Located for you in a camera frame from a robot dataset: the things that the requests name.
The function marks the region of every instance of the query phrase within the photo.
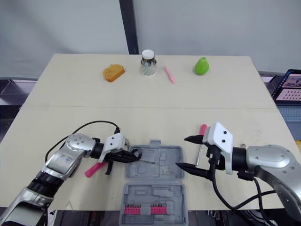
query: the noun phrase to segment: black pole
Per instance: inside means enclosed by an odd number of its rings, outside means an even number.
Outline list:
[[[139,54],[133,0],[119,0],[129,54]]]

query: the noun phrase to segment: white wall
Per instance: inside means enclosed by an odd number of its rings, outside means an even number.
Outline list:
[[[262,71],[301,69],[301,0],[134,0],[139,50],[247,55]]]
[[[128,54],[118,0],[0,0],[0,78],[38,78],[54,53]]]

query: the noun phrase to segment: jar lid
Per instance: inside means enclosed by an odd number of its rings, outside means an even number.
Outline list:
[[[153,59],[154,57],[155,57],[155,53],[151,49],[145,49],[142,51],[142,58],[146,60],[150,60]]]

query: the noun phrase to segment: plastic case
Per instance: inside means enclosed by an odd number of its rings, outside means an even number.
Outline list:
[[[183,161],[182,148],[151,140],[150,145],[135,145],[131,150],[138,147],[141,159],[126,166],[126,178],[131,181],[123,188],[119,225],[187,226],[184,171],[175,164]]]

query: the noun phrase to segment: green pear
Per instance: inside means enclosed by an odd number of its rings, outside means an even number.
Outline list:
[[[194,67],[194,71],[198,75],[205,74],[208,71],[208,69],[209,69],[209,64],[205,57],[200,58],[200,60],[196,63]]]

